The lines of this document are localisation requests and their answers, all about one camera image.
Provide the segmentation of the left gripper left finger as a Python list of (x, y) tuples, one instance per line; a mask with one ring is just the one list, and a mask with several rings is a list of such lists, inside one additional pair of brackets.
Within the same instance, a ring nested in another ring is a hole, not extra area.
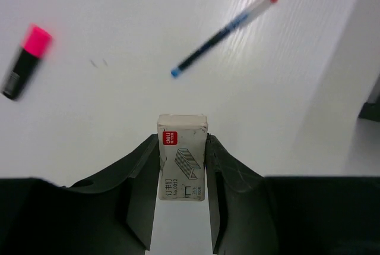
[(151, 246), (159, 141), (70, 187), (1, 179), (2, 254), (144, 254)]

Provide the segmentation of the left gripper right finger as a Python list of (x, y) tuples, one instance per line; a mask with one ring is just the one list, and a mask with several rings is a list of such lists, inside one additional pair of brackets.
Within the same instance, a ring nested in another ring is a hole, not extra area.
[(378, 254), (379, 178), (263, 177), (209, 135), (214, 254)]

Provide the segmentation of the white staple box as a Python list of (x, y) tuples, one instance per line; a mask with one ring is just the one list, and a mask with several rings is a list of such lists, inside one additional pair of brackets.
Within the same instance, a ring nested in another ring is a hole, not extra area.
[(205, 115), (163, 114), (157, 120), (159, 198), (201, 202), (205, 198)]

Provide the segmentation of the pink black highlighter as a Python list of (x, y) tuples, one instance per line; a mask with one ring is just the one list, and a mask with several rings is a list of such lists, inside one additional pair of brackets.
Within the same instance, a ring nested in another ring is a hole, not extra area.
[(5, 77), (2, 94), (11, 100), (17, 100), (36, 68), (45, 57), (53, 37), (41, 27), (32, 24), (21, 44), (20, 51)]

